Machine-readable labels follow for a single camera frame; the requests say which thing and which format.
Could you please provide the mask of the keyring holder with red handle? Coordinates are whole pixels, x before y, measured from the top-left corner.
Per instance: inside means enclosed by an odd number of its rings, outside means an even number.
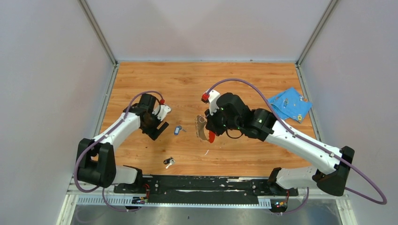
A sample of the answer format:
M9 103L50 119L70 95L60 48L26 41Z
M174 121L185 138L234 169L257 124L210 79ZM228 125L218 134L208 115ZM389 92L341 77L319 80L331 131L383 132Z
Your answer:
M206 129L206 118L202 115L197 115L195 119L195 129L196 136L202 140L209 143L213 143L215 140L215 135Z

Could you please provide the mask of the blue tag key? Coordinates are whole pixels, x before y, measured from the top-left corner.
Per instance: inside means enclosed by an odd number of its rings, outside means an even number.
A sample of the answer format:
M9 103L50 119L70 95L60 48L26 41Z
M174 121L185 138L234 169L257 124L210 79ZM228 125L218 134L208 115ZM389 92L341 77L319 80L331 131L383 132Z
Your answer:
M181 132L186 132L186 130L182 126L176 126L174 135L179 135Z

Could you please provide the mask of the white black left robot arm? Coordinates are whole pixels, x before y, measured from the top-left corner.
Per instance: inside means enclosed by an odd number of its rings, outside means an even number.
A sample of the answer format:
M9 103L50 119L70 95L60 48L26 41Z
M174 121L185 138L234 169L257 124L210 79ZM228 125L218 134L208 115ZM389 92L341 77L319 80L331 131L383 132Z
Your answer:
M144 187L142 170L117 165L115 152L139 129L155 141L168 127L165 118L170 112L162 94L154 90L144 91L133 97L120 117L105 131L93 138L83 138L78 144L73 172L77 189L90 193L100 187L122 185L133 194L140 193Z

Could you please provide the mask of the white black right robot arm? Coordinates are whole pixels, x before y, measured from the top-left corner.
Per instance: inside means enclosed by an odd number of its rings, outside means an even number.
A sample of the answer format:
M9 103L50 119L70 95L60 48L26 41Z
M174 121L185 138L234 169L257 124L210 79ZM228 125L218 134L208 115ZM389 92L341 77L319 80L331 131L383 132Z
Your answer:
M230 92L220 94L212 90L201 97L209 104L205 111L206 129L215 136L230 130L242 135L280 146L311 165L287 169L274 168L268 178L268 189L273 195L281 195L291 188L319 188L321 191L342 196L350 172L355 151L345 146L341 149L326 145L306 134L280 122L276 116L263 108L251 110L238 95Z

